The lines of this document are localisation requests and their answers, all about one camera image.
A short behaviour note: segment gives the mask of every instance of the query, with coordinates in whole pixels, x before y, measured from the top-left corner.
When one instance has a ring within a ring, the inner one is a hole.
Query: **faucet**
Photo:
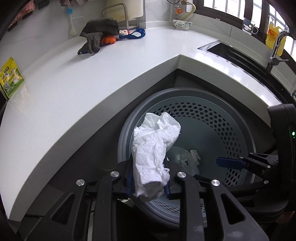
[[[280,59],[276,58],[276,54],[279,49],[279,45],[281,44],[281,41],[283,40],[283,38],[286,36],[293,37],[292,34],[287,29],[285,29],[285,30],[281,31],[279,33],[278,37],[276,38],[276,41],[274,43],[274,48],[271,52],[270,61],[267,63],[267,65],[265,67],[265,69],[267,70],[268,73],[270,73],[272,68],[274,66],[278,65],[280,62],[287,62],[288,61],[288,59],[280,60]]]

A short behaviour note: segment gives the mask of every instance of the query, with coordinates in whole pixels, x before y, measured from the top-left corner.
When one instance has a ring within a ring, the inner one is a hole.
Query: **yellow bottle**
[[[273,22],[269,23],[269,29],[268,29],[268,33],[267,33],[267,38],[265,40],[265,44],[270,49],[273,49],[274,43],[276,42],[276,37],[280,33],[280,29],[281,29],[280,27],[275,27]],[[283,40],[281,41],[281,44],[279,46],[279,50],[277,52],[278,56],[281,56],[283,54],[285,42],[286,42],[286,37],[284,37]]]

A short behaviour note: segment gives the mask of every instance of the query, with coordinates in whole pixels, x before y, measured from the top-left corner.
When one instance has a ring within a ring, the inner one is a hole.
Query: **gray laundry basket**
[[[218,167],[219,156],[238,158],[255,151],[252,134],[240,114],[227,102],[209,92],[193,88],[171,88],[157,92],[143,101],[127,118],[119,137],[118,162],[128,160],[131,154],[133,130],[140,126],[145,114],[161,115],[168,112],[181,125],[174,147],[187,151],[196,149],[201,156],[200,174],[218,179],[228,186],[253,182],[254,175],[246,170]],[[157,200],[133,202],[154,220],[172,227],[179,227],[180,202],[161,196]],[[201,199],[204,222],[206,213]]]

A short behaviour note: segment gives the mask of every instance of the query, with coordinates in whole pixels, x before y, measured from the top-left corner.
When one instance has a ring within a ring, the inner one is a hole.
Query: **crumpled tissue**
[[[181,126],[167,112],[161,116],[146,113],[140,127],[133,133],[133,177],[135,195],[142,201],[160,197],[170,179],[169,169],[164,168],[166,152],[177,140]]]

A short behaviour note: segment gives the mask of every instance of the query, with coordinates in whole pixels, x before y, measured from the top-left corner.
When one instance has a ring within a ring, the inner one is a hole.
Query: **kitchen counter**
[[[85,141],[177,68],[229,93],[269,124],[267,106],[280,102],[241,69],[197,49],[216,40],[194,31],[153,28],[142,39],[79,56],[86,40],[76,37],[26,69],[0,127],[0,191],[8,218],[21,221]]]

